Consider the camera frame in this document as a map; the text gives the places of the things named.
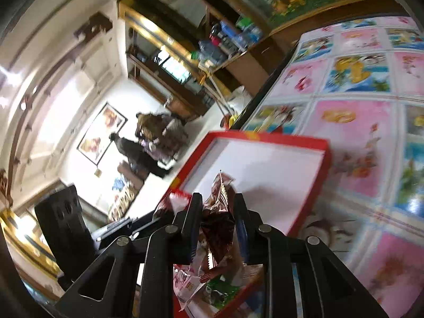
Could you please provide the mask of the white plastic bucket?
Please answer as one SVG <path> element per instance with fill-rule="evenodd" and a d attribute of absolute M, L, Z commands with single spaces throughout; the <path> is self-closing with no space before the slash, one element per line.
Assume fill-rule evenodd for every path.
<path fill-rule="evenodd" d="M 236 113 L 241 113 L 245 109 L 245 107 L 247 107 L 251 99 L 251 94 L 246 90 L 243 85 L 241 85 L 232 92 L 231 98 L 228 100 L 228 105 Z"/>

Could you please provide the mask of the yellow broom and dustpan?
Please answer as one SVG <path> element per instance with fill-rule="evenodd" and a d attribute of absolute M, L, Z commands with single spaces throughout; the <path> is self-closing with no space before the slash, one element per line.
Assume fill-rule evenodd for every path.
<path fill-rule="evenodd" d="M 228 99 L 231 98 L 231 92 L 218 79 L 215 80 L 210 73 L 203 74 L 200 85 L 212 96 L 223 115 L 221 128 L 229 130 L 235 124 L 239 115 L 228 102 Z"/>

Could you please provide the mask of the colourful fruit pattern tablecloth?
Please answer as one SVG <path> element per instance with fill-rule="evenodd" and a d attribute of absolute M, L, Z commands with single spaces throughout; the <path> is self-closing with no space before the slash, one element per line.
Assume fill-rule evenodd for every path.
<path fill-rule="evenodd" d="M 317 236 L 390 317 L 423 316 L 423 33 L 409 16 L 301 35 L 244 130 L 325 139 Z"/>

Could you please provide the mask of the seated person brown jacket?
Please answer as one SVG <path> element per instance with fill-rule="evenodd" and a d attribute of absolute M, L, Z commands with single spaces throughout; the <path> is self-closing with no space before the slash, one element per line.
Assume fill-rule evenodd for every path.
<path fill-rule="evenodd" d="M 154 158 L 167 164 L 177 160 L 188 144 L 188 134 L 181 120 L 166 113 L 137 113 L 135 136 Z"/>

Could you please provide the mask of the framed wall picture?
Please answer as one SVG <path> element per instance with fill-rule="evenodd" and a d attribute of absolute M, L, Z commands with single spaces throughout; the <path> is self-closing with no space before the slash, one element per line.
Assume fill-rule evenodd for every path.
<path fill-rule="evenodd" d="M 105 103 L 79 142 L 77 150 L 98 165 L 111 144 L 110 134 L 121 131 L 127 121 L 127 117 Z"/>

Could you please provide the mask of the brown Manny chocolate packet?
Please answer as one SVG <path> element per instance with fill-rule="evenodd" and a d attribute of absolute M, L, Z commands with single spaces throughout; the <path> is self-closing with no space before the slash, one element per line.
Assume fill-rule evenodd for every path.
<path fill-rule="evenodd" d="M 206 283 L 216 277 L 227 275 L 232 279 L 242 265 L 236 237 L 233 203 L 236 192 L 233 178 L 220 171 L 211 187 L 211 194 L 203 203 L 201 232 L 206 239 L 208 267 L 200 276 Z"/>

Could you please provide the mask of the wooden sideboard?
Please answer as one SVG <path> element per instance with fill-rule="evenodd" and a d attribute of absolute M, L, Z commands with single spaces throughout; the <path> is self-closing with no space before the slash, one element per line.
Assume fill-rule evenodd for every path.
<path fill-rule="evenodd" d="M 380 15 L 408 16 L 408 13 L 395 0 L 358 0 L 322 7 L 274 29 L 247 52 L 216 69 L 213 76 L 229 90 L 243 85 L 251 95 L 256 95 L 285 57 L 291 56 L 303 33 L 346 20 Z"/>

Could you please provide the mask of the bottles on sideboard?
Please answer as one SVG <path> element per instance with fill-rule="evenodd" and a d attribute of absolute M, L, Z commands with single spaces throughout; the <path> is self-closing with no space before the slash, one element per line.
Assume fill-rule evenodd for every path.
<path fill-rule="evenodd" d="M 207 68 L 215 68 L 244 53 L 263 37 L 261 29 L 248 17 L 240 17 L 236 27 L 237 32 L 225 21 L 214 24 L 209 39 L 198 42 L 199 50 L 191 52 L 191 59 Z"/>

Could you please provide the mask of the pink Lotso bear snack packet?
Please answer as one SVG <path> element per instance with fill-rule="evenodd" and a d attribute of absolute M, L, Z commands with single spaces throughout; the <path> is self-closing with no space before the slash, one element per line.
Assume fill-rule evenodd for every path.
<path fill-rule="evenodd" d="M 201 276 L 205 274 L 205 269 L 200 267 L 195 270 L 192 266 L 173 266 L 173 290 L 176 295 L 180 310 L 191 302 L 193 297 L 206 285 L 201 282 Z"/>

